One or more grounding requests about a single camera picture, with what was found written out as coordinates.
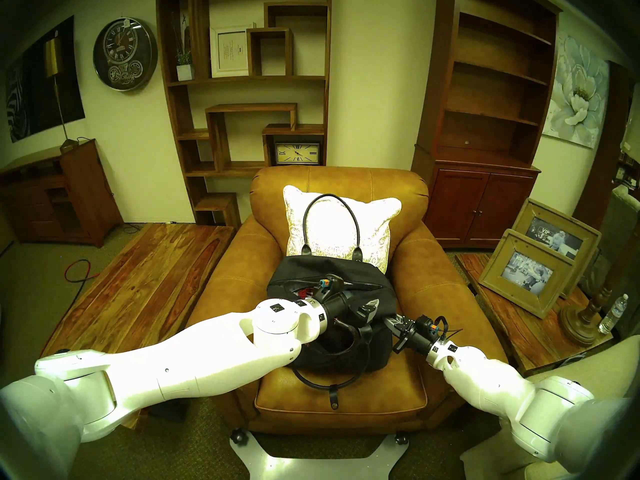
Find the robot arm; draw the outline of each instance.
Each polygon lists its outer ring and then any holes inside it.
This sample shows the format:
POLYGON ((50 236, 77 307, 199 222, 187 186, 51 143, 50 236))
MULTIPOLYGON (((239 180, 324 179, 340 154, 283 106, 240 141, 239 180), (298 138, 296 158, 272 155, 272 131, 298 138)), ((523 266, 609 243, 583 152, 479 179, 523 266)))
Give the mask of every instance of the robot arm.
MULTIPOLYGON (((35 451, 64 477, 80 442, 104 437, 136 410, 168 399, 224 394, 293 361, 302 344, 346 309, 341 293, 332 289, 295 302, 268 299, 251 312, 205 320, 127 353, 54 354, 36 362, 34 376, 0 390, 0 399, 35 451)), ((438 320, 385 319, 398 338, 394 351, 411 348, 424 355, 472 406, 509 419, 514 440, 526 451, 548 462, 559 459, 558 430, 568 436, 560 425, 568 410, 575 421, 573 408, 593 399, 591 393, 559 377, 531 383, 509 365, 487 360, 478 348, 446 340, 438 320)))

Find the throw pillow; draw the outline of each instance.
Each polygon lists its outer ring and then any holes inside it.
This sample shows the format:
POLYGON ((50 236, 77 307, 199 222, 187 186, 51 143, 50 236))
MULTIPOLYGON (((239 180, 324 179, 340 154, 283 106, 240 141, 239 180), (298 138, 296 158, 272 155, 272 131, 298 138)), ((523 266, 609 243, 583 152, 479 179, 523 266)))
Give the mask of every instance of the throw pillow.
MULTIPOLYGON (((305 239, 302 220, 309 203, 320 193, 303 193, 293 185, 283 190, 289 222, 287 256, 301 254, 305 239)), ((385 273, 389 256, 391 233, 389 222, 400 213, 402 203, 396 198, 386 198, 362 203, 342 198, 358 220, 362 259, 385 273)), ((351 259, 356 248, 356 228, 353 218, 340 201, 326 196, 316 201, 306 217, 306 235, 314 256, 351 259)))

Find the lamp base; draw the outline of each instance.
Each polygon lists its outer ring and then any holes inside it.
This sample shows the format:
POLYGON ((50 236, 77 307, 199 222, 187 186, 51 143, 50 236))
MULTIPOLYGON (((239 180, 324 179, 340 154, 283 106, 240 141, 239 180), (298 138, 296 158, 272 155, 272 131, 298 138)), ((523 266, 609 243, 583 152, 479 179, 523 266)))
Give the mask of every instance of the lamp base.
POLYGON ((581 346, 590 346, 595 342, 598 335, 598 324, 594 323, 593 317, 589 322, 580 315, 581 311, 587 308, 570 305, 560 310, 558 322, 565 335, 574 343, 581 346))
POLYGON ((79 144, 80 143, 74 139, 67 139, 62 143, 62 146, 60 146, 60 152, 64 154, 68 151, 71 151, 72 149, 77 148, 79 144))

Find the armchair backrest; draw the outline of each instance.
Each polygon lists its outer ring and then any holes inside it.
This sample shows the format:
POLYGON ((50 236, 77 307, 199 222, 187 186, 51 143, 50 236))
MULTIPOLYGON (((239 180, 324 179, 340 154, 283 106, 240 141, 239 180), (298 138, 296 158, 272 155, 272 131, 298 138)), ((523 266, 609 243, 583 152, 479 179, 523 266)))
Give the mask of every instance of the armchair backrest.
POLYGON ((283 254, 289 241, 289 224, 282 190, 296 186, 311 193, 333 193, 364 203, 398 198, 402 210, 391 220, 389 259, 400 241, 423 219, 429 191, 416 173, 390 168, 353 168, 346 166, 272 166, 261 169, 253 178, 251 211, 253 216, 278 241, 283 254))

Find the clock face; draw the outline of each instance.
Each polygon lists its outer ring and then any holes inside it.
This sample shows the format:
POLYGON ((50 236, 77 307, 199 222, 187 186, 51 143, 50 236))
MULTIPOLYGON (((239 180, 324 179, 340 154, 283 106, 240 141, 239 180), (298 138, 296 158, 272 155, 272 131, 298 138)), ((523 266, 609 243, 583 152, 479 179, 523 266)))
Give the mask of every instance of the clock face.
POLYGON ((118 91, 146 83, 156 68, 153 34, 135 18, 118 18, 104 26, 93 46, 93 66, 102 82, 118 91))
POLYGON ((319 165, 318 143, 277 143, 276 156, 279 165, 319 165))

